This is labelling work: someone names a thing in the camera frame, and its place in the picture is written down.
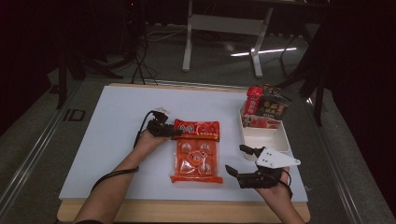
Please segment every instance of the food package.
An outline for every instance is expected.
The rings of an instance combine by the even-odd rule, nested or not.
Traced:
[[[291,99],[282,95],[279,88],[250,87],[241,108],[242,125],[244,128],[276,129],[290,105]]]
[[[183,134],[177,140],[172,183],[177,181],[199,181],[222,183],[218,176],[218,121],[175,120],[175,129]]]

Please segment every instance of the open white container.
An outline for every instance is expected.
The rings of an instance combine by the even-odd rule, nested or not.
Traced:
[[[279,152],[287,152],[290,150],[289,140],[286,136],[282,121],[276,129],[244,128],[242,125],[242,111],[243,110],[240,110],[239,124],[245,146],[253,148],[268,147]],[[250,161],[257,160],[254,154],[248,155],[245,153],[245,158]]]

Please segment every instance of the human arm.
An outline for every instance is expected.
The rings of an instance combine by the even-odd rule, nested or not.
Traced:
[[[290,168],[285,167],[284,170],[289,172]],[[289,175],[286,172],[282,172],[280,180],[284,183],[288,183]],[[285,224],[301,224],[304,223],[300,214],[295,210],[289,191],[286,186],[277,184],[275,187],[270,189],[256,189],[256,191],[264,198],[268,206],[273,212],[279,217],[282,223]]]
[[[166,137],[154,137],[144,131],[125,159],[113,170],[136,168],[155,148],[166,141]],[[97,185],[79,210],[73,223],[81,220],[97,220],[102,223],[113,223],[128,191],[134,174],[115,175]]]

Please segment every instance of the gray floor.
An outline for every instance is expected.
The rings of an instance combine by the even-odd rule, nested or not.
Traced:
[[[184,27],[149,27],[152,30],[183,30]],[[155,76],[161,83],[186,82],[188,85],[221,85],[248,87],[277,84],[285,78],[277,57],[279,52],[261,55],[264,78],[254,77],[249,57],[230,57],[231,53],[247,52],[254,46],[254,37],[238,41],[204,41],[205,34],[194,34],[189,73],[181,71],[185,36],[150,35],[145,57],[144,76],[149,82]],[[262,49],[282,49],[288,42],[282,36],[269,35]],[[285,62],[288,72],[298,64],[307,47],[298,38],[288,51]],[[69,78],[68,101],[56,110],[57,95],[46,93],[0,139],[1,223],[54,223],[60,205],[59,192],[78,151],[102,88],[113,82],[129,83],[136,64],[115,70],[124,79],[111,79],[95,74],[83,82]],[[57,71],[49,74],[56,83]],[[364,159],[339,114],[329,91],[325,91],[322,111],[323,127],[314,124],[311,107],[296,93],[301,83],[284,89],[293,99],[285,117],[285,127],[296,157],[304,158],[299,167],[309,199],[309,223],[396,223],[367,169]],[[83,121],[63,121],[67,109],[85,110]],[[25,158],[36,157],[23,165]],[[19,170],[28,168],[27,173]],[[21,183],[12,182],[13,176]]]

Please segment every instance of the dark background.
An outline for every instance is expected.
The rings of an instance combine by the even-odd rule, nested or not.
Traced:
[[[126,29],[120,25],[125,19],[122,7],[110,2],[116,4],[105,0],[0,2],[0,134],[50,88],[47,73],[58,67],[59,55],[53,41],[54,27],[91,58],[105,60],[106,53],[123,53],[128,49],[120,41]],[[188,1],[144,2],[148,23],[186,23]],[[332,91],[334,101],[395,215],[396,100],[392,80],[396,4],[385,0],[351,0],[335,2],[335,5],[341,9],[327,11],[328,16],[310,47],[312,53],[305,60],[307,64],[330,67],[325,86]],[[207,4],[197,8],[204,10],[205,6]],[[257,7],[254,13],[240,6],[226,8],[216,13],[260,18],[265,11],[265,7]],[[295,33],[294,24],[286,21],[301,18],[300,13],[290,13],[296,10],[281,8],[275,11],[269,33]],[[308,20],[321,21],[322,13],[309,13]]]

